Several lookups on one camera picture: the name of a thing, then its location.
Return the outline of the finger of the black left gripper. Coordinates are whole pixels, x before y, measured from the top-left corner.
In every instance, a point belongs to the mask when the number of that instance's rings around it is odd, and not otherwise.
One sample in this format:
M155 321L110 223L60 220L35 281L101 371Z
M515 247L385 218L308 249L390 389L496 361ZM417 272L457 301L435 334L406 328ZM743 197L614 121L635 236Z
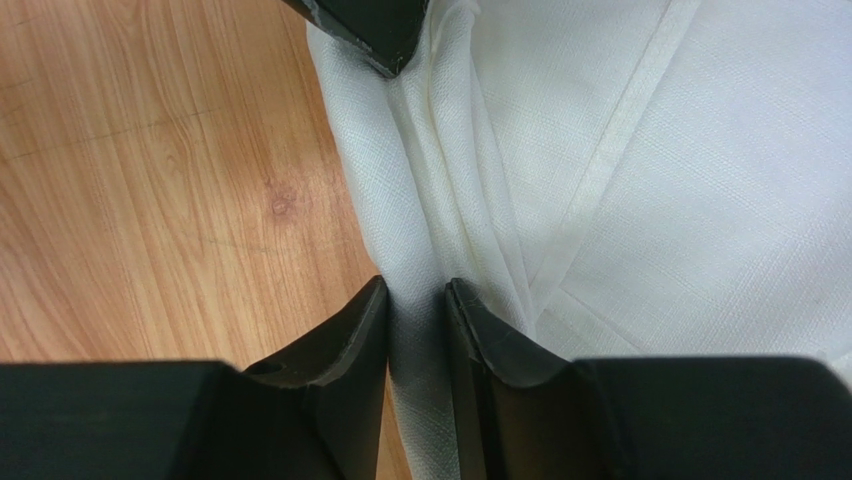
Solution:
M426 0L284 0L310 24L357 49L386 78L397 77L414 56Z

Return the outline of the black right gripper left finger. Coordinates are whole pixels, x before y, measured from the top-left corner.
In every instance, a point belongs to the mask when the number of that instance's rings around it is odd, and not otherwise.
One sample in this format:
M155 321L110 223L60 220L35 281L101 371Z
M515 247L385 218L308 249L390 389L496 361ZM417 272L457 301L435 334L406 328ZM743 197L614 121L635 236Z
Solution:
M1 368L5 479L372 479L389 292L239 370L222 361Z

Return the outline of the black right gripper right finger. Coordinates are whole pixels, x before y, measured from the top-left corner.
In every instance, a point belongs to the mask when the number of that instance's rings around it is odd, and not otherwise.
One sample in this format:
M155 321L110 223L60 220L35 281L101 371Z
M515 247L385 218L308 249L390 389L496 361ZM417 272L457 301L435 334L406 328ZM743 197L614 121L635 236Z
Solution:
M851 393L801 357L565 360L445 289L465 479L847 479Z

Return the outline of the white cloth napkin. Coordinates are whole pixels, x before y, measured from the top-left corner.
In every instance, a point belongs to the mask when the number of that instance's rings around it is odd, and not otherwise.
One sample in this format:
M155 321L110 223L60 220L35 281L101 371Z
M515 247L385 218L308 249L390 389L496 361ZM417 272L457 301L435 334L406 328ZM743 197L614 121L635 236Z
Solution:
M459 461L467 280L563 357L793 353L851 375L847 1L433 1L405 70L307 33L392 299L416 479Z

